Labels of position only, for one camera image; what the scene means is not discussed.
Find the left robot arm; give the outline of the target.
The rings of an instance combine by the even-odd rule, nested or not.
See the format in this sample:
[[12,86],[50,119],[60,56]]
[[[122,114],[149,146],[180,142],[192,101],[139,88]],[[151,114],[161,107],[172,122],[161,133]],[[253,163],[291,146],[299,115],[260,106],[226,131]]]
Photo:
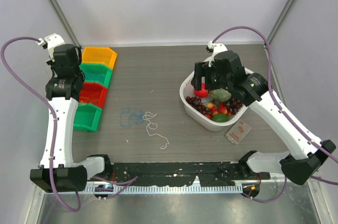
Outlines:
[[51,52],[47,65],[53,75],[45,86],[44,98],[49,109],[45,151],[38,168],[30,171],[30,180],[47,193],[80,192],[95,176],[101,181],[109,180],[113,167],[106,154],[89,155],[79,163],[73,161],[73,125],[85,81],[80,69],[81,50],[73,44],[61,44]]

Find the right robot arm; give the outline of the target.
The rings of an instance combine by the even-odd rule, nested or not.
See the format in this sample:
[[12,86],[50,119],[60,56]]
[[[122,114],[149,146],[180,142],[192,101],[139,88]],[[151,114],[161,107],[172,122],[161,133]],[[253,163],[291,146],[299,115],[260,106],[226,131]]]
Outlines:
[[322,141],[310,133],[268,88],[268,81],[250,73],[233,51],[214,53],[208,61],[195,63],[191,85],[195,90],[227,90],[258,114],[286,145],[284,153],[251,151],[243,156],[238,171],[244,179],[260,172],[279,173],[303,185],[336,149],[331,140]]

